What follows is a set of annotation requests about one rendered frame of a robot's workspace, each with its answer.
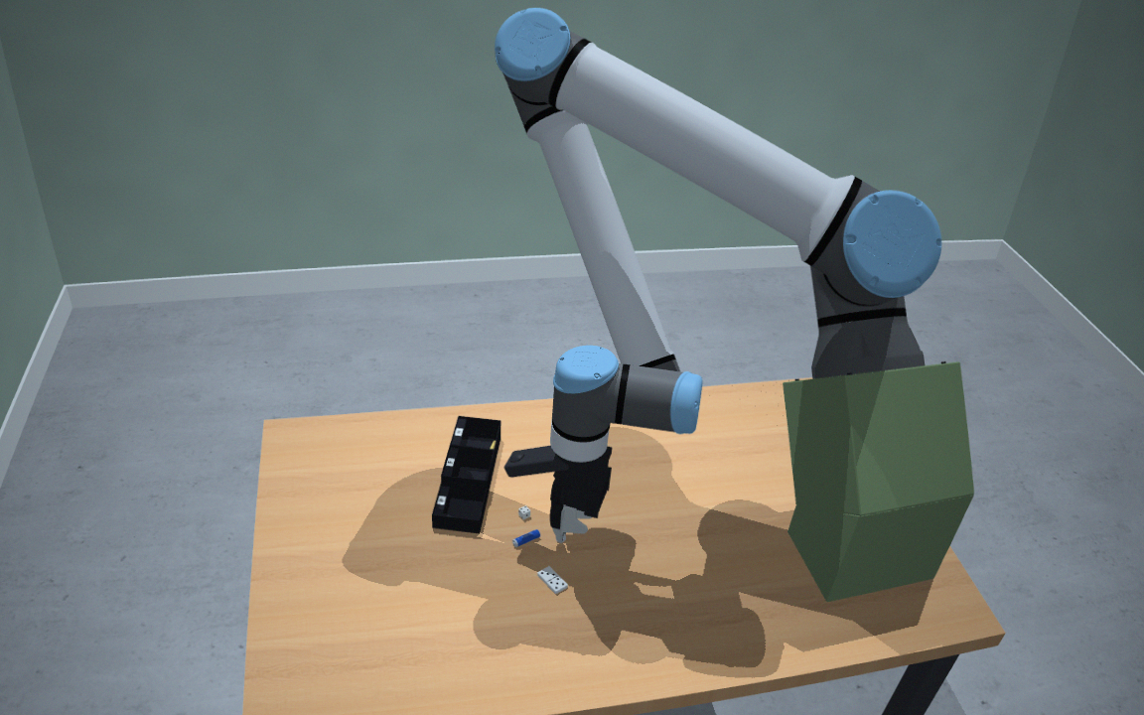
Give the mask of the black rack of three labelled bins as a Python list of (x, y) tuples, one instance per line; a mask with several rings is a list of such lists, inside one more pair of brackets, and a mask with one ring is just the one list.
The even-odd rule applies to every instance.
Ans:
[[(480, 533), (501, 430), (502, 420), (495, 418), (456, 418), (442, 467), (439, 495), (432, 505), (432, 529)], [(490, 448), (494, 442), (495, 448)]]

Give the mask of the grey domino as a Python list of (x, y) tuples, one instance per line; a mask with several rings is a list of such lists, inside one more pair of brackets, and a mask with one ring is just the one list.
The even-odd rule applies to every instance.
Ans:
[(545, 583), (546, 583), (546, 587), (549, 587), (550, 589), (553, 589), (553, 591), (555, 594), (559, 593), (561, 590), (564, 590), (564, 589), (569, 588), (569, 583), (566, 583), (566, 581), (564, 581), (561, 578), (561, 575), (558, 575), (557, 573), (555, 573), (555, 571), (550, 566), (545, 567), (543, 570), (539, 571), (539, 573), (537, 573), (537, 578), (540, 578), (541, 580), (543, 580)]

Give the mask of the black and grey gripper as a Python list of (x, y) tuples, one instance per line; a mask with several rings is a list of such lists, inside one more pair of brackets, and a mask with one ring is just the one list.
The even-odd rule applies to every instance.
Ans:
[[(598, 517), (601, 503), (607, 494), (610, 485), (610, 471), (607, 467), (612, 448), (607, 445), (607, 452), (601, 454), (591, 462), (577, 463), (561, 459), (569, 464), (569, 471), (555, 472), (553, 477), (553, 507), (550, 508), (550, 526), (559, 543), (563, 542), (563, 533), (589, 532), (589, 526), (578, 521), (577, 517)], [(587, 467), (572, 467), (587, 466)], [(605, 474), (607, 467), (607, 474)], [(587, 505), (587, 502), (589, 505)], [(589, 516), (587, 516), (589, 515)]]

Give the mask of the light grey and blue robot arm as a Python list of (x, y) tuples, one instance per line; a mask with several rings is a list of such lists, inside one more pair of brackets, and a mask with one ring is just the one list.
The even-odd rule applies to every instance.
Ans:
[(598, 459), (610, 424), (693, 434), (702, 402), (702, 376), (680, 372), (664, 335), (587, 125), (797, 241), (800, 261), (811, 264), (820, 332), (812, 379), (925, 366), (905, 305), (940, 259), (940, 229), (925, 202), (853, 175), (823, 175), (575, 35), (554, 11), (514, 13), (495, 51), (527, 137), (543, 149), (621, 359), (601, 345), (561, 355), (550, 445), (513, 451), (509, 477), (569, 470), (557, 454)]

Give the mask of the blue aa battery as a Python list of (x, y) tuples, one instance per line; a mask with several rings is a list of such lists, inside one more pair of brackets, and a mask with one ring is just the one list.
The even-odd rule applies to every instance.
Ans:
[(535, 529), (534, 532), (529, 532), (526, 535), (522, 535), (522, 537), (515, 538), (513, 540), (513, 546), (517, 547), (517, 546), (525, 545), (525, 543), (529, 542), (529, 540), (537, 539), (537, 537), (540, 537), (540, 532), (539, 532), (539, 530)]

